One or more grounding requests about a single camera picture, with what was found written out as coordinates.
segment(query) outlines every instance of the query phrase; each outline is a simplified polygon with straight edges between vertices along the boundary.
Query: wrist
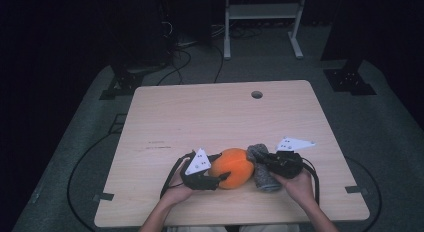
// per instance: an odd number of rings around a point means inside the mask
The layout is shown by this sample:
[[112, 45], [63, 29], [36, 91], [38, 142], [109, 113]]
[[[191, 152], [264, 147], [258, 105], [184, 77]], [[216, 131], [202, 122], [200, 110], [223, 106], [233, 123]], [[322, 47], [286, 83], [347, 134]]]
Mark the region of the wrist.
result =
[[173, 203], [173, 202], [171, 202], [167, 199], [162, 198], [156, 204], [156, 209], [157, 209], [157, 211], [161, 211], [161, 213], [168, 214], [169, 211], [171, 211], [172, 208], [174, 208], [175, 205], [176, 205], [176, 203]]
[[317, 204], [315, 199], [304, 199], [304, 200], [298, 201], [298, 204], [305, 211], [319, 208], [319, 205]]
[[163, 206], [172, 208], [177, 205], [179, 201], [176, 201], [173, 196], [168, 196], [167, 194], [165, 194], [159, 201], [159, 203], [161, 203]]

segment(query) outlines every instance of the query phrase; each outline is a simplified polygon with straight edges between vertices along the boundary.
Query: floor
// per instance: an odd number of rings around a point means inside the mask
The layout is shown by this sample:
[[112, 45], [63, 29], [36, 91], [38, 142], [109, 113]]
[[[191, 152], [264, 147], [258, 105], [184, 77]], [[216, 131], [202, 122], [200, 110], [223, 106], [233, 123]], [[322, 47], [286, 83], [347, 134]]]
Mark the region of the floor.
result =
[[[181, 68], [180, 74], [171, 73], [175, 68], [169, 66], [146, 75], [142, 86], [309, 81], [371, 213], [365, 221], [336, 225], [342, 231], [364, 231], [369, 226], [370, 231], [419, 231], [424, 227], [423, 130], [381, 71], [366, 61], [359, 73], [376, 95], [352, 96], [332, 90], [323, 70], [340, 68], [343, 61], [320, 61], [330, 29], [300, 27], [302, 60], [294, 57], [287, 37], [290, 27], [248, 31], [257, 36], [233, 39], [232, 58], [225, 61], [223, 40], [216, 38], [214, 46], [195, 45], [175, 52], [174, 66]], [[110, 129], [125, 122], [132, 99], [125, 95], [100, 100], [112, 79], [110, 67], [99, 71], [14, 231], [137, 231], [97, 228], [93, 222], [119, 142], [119, 133], [110, 133]], [[313, 230], [304, 223], [301, 231]]]

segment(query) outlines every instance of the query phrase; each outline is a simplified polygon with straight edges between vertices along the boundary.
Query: metal frame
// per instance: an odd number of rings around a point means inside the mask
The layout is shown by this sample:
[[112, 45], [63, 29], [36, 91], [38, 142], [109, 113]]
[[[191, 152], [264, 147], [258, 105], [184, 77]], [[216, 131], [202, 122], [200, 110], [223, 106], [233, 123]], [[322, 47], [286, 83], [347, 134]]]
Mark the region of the metal frame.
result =
[[224, 58], [231, 59], [230, 20], [232, 19], [278, 19], [294, 18], [293, 30], [288, 32], [290, 43], [297, 59], [303, 58], [303, 53], [297, 42], [296, 35], [300, 25], [305, 0], [299, 3], [288, 4], [242, 4], [230, 5], [230, 0], [225, 0], [225, 37]]

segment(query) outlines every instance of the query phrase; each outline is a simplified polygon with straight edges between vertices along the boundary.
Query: cable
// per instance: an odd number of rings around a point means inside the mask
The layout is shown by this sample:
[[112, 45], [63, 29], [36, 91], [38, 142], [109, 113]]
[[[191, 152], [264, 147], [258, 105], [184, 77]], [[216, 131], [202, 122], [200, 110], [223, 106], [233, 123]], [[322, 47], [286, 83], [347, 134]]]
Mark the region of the cable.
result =
[[169, 172], [168, 178], [166, 178], [166, 181], [165, 181], [165, 183], [163, 184], [163, 187], [162, 187], [162, 190], [161, 190], [161, 192], [160, 192], [160, 197], [159, 197], [159, 198], [162, 198], [162, 196], [165, 194], [166, 190], [167, 190], [168, 188], [170, 188], [169, 183], [171, 182], [172, 177], [174, 176], [175, 172], [177, 171], [177, 169], [180, 167], [180, 165], [183, 163], [183, 161], [184, 161], [186, 158], [190, 158], [190, 155], [191, 155], [192, 153], [185, 154], [183, 157], [178, 158], [177, 162], [175, 162], [174, 166], [172, 167], [171, 171]]
[[172, 185], [172, 186], [169, 186], [168, 189], [176, 188], [176, 187], [181, 186], [183, 184], [184, 183], [179, 183], [179, 184], [176, 184], [176, 185]]
[[214, 45], [214, 47], [218, 50], [218, 52], [219, 52], [219, 54], [221, 56], [221, 64], [219, 66], [218, 73], [216, 73], [215, 79], [213, 81], [213, 83], [215, 84], [216, 81], [218, 80], [219, 74], [221, 73], [222, 66], [224, 65], [224, 55], [222, 54], [222, 51], [218, 48], [218, 46]]
[[188, 60], [187, 60], [187, 62], [186, 62], [185, 64], [183, 64], [180, 68], [176, 68], [175, 70], [173, 70], [173, 71], [169, 72], [169, 73], [168, 73], [168, 74], [166, 74], [164, 77], [162, 77], [162, 79], [161, 79], [161, 80], [159, 80], [159, 82], [156, 84], [156, 86], [159, 86], [159, 85], [162, 83], [162, 81], [164, 81], [164, 80], [165, 80], [168, 76], [170, 76], [171, 74], [173, 74], [173, 73], [175, 73], [175, 72], [180, 73], [180, 69], [182, 69], [182, 68], [186, 67], [186, 66], [190, 63], [190, 61], [191, 61], [191, 55], [190, 55], [190, 53], [188, 53], [188, 52], [186, 52], [186, 51], [184, 51], [184, 50], [179, 50], [179, 52], [182, 52], [182, 53], [184, 53], [184, 54], [186, 54], [186, 55], [188, 56]]
[[311, 161], [309, 161], [309, 160], [307, 160], [307, 159], [305, 159], [305, 158], [302, 158], [304, 161], [306, 161], [306, 162], [308, 162], [309, 163], [309, 165], [312, 167], [312, 169], [314, 169], [315, 171], [316, 171], [316, 169], [315, 169], [315, 167], [314, 167], [314, 165], [311, 163]]
[[163, 35], [165, 38], [169, 38], [169, 36], [171, 36], [172, 32], [174, 31], [174, 27], [172, 26], [171, 23], [169, 23], [168, 21], [163, 21], [162, 24], [167, 24], [169, 25], [169, 32], [168, 35]]
[[378, 186], [377, 180], [374, 178], [374, 176], [372, 176], [371, 172], [367, 168], [365, 168], [365, 166], [363, 166], [358, 161], [356, 161], [356, 160], [354, 160], [354, 159], [352, 159], [352, 158], [350, 158], [350, 157], [348, 157], [346, 155], [344, 157], [346, 159], [350, 160], [351, 162], [355, 163], [359, 167], [361, 167], [368, 174], [368, 176], [371, 178], [371, 180], [373, 181], [373, 183], [375, 185], [375, 188], [377, 190], [377, 195], [378, 195], [378, 209], [377, 209], [377, 213], [376, 213], [374, 219], [371, 221], [371, 223], [363, 230], [365, 232], [365, 231], [370, 230], [371, 227], [374, 226], [374, 224], [377, 222], [378, 218], [380, 217], [381, 209], [383, 207], [383, 199], [382, 199], [382, 196], [381, 196], [381, 190], [380, 190], [380, 187]]
[[317, 202], [317, 204], [319, 205], [319, 178], [317, 175], [317, 172], [315, 171], [315, 168], [313, 168], [314, 166], [312, 165], [309, 166], [308, 164], [303, 163], [303, 168], [305, 168], [311, 175], [312, 177], [314, 177], [314, 183], [315, 183], [315, 201]]
[[[219, 38], [221, 38], [221, 37], [218, 37], [219, 35], [222, 35], [223, 33], [224, 33], [224, 25], [211, 25], [211, 29], [212, 29], [212, 31], [211, 31], [211, 38], [212, 39], [219, 39]], [[190, 42], [186, 42], [186, 43], [177, 43], [177, 48], [180, 48], [180, 49], [185, 49], [185, 48], [188, 48], [188, 47], [191, 47], [191, 46], [194, 46], [194, 45], [197, 45], [197, 44], [199, 44], [200, 42], [199, 41], [197, 41], [197, 40], [193, 40], [193, 41], [190, 41]]]
[[247, 40], [262, 34], [262, 29], [260, 26], [255, 29], [257, 29], [259, 32], [255, 32], [253, 29], [236, 27], [234, 30], [231, 30], [230, 36], [232, 39]]
[[175, 66], [174, 60], [171, 61], [171, 65], [172, 67], [174, 67], [175, 70], [177, 70], [178, 76], [180, 77], [180, 82], [178, 84], [184, 84], [183, 76], [181, 75], [180, 69]]
[[78, 168], [78, 166], [79, 166], [79, 164], [81, 163], [81, 161], [85, 158], [85, 156], [94, 148], [94, 147], [96, 147], [100, 142], [102, 142], [103, 140], [105, 140], [106, 138], [108, 138], [110, 135], [112, 135], [112, 134], [120, 134], [120, 131], [122, 130], [122, 127], [119, 127], [118, 129], [115, 129], [115, 130], [111, 130], [111, 128], [113, 127], [113, 125], [116, 123], [116, 120], [117, 120], [117, 117], [119, 116], [119, 115], [123, 115], [123, 114], [117, 114], [116, 116], [115, 116], [115, 120], [114, 120], [114, 123], [111, 125], [111, 127], [110, 127], [110, 129], [109, 129], [109, 132], [105, 135], [105, 136], [103, 136], [102, 138], [100, 138], [99, 140], [97, 140], [93, 145], [91, 145], [85, 152], [84, 152], [84, 154], [79, 158], [79, 160], [77, 161], [77, 163], [74, 165], [74, 168], [72, 169], [72, 172], [71, 172], [71, 175], [69, 176], [69, 179], [68, 179], [68, 185], [67, 185], [67, 188], [66, 188], [66, 199], [67, 199], [67, 202], [68, 202], [68, 205], [69, 205], [69, 208], [71, 209], [71, 211], [72, 211], [72, 213], [74, 214], [74, 216], [77, 218], [77, 220], [85, 227], [85, 228], [87, 228], [89, 231], [92, 231], [92, 232], [94, 232], [95, 230], [91, 227], [91, 226], [89, 226], [79, 215], [78, 215], [78, 213], [76, 212], [76, 210], [75, 210], [75, 208], [74, 208], [74, 206], [72, 205], [72, 202], [71, 202], [71, 193], [70, 193], [70, 187], [71, 187], [71, 182], [72, 182], [72, 178], [73, 178], [73, 176], [74, 176], [74, 173], [75, 173], [75, 171], [76, 171], [76, 169]]

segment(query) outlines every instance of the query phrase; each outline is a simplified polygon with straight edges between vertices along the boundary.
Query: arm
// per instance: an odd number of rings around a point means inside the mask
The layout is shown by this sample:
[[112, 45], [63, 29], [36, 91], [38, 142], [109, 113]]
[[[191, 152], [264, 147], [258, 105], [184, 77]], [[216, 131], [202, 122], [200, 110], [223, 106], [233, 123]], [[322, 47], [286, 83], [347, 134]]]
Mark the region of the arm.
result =
[[186, 187], [182, 184], [182, 179], [180, 177], [180, 169], [178, 169], [173, 178], [171, 179], [170, 188], [162, 196], [159, 202], [156, 204], [155, 208], [147, 217], [146, 221], [140, 228], [139, 232], [160, 232], [162, 231], [163, 224], [165, 219], [168, 216], [171, 209], [180, 202], [188, 199], [193, 193], [194, 190]]
[[285, 187], [290, 197], [305, 211], [316, 231], [338, 231], [315, 201], [311, 174], [309, 172], [303, 170], [293, 179], [286, 179], [276, 174], [272, 175]]

